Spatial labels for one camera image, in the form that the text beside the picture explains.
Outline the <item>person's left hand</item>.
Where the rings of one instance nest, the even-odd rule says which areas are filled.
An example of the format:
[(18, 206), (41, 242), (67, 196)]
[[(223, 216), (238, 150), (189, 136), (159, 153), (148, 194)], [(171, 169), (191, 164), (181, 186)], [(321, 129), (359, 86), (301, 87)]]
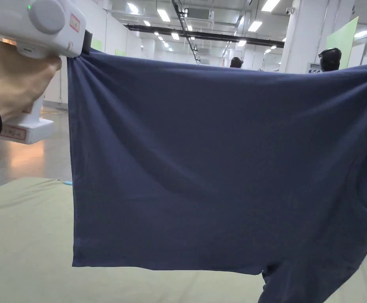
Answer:
[(33, 59), (17, 52), (14, 45), (0, 41), (0, 116), (3, 123), (20, 116), (41, 97), (55, 73), (61, 69), (59, 56)]

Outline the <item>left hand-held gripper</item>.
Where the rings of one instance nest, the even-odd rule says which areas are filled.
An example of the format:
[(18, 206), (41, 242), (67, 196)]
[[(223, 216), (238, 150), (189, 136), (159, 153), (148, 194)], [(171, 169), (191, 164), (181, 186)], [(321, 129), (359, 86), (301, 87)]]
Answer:
[[(0, 0), (0, 36), (34, 59), (89, 54), (92, 34), (72, 0)], [(44, 97), (3, 125), (0, 139), (34, 144), (52, 135), (53, 121), (41, 118)]]

